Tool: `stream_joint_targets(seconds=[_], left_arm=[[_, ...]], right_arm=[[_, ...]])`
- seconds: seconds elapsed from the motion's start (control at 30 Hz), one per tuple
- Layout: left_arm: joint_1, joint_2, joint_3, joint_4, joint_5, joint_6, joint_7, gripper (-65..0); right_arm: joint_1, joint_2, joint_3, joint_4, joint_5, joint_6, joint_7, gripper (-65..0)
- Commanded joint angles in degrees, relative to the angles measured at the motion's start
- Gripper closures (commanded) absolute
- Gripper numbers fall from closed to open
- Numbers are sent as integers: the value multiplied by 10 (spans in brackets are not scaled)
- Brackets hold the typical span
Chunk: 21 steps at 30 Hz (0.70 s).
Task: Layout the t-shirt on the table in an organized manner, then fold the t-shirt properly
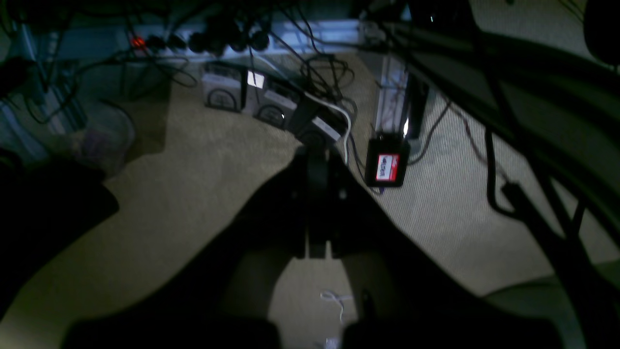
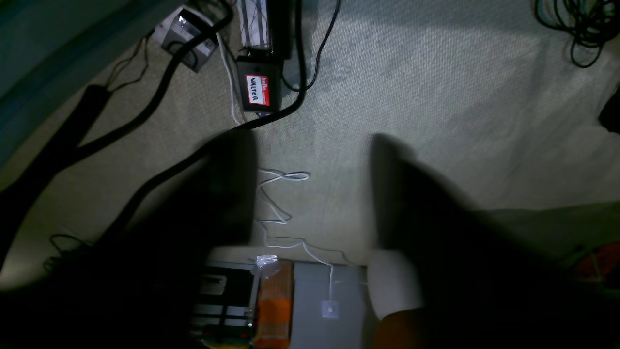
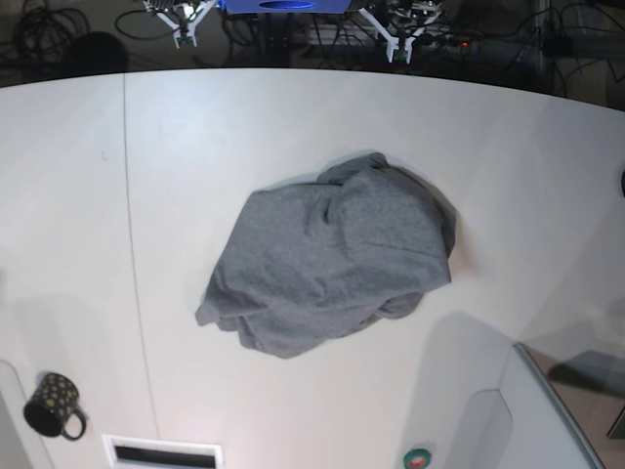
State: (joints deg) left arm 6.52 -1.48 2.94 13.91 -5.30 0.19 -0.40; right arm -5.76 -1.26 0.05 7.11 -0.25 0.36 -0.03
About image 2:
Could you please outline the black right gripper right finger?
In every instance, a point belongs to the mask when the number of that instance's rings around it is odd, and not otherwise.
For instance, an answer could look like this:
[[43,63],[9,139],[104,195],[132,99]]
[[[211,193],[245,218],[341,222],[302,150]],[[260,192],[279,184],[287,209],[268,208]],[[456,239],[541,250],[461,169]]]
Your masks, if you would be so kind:
[[467,210],[445,179],[383,133],[371,139],[371,183],[381,245],[416,267],[428,307],[543,306],[572,289],[557,267]]

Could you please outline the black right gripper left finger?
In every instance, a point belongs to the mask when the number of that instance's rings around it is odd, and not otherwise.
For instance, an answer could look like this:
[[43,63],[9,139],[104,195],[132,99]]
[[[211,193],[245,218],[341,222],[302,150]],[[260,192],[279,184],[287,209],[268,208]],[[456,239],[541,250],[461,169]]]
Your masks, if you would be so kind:
[[182,178],[121,234],[129,256],[151,268],[196,271],[215,247],[249,239],[255,211],[257,140],[231,130],[193,153]]

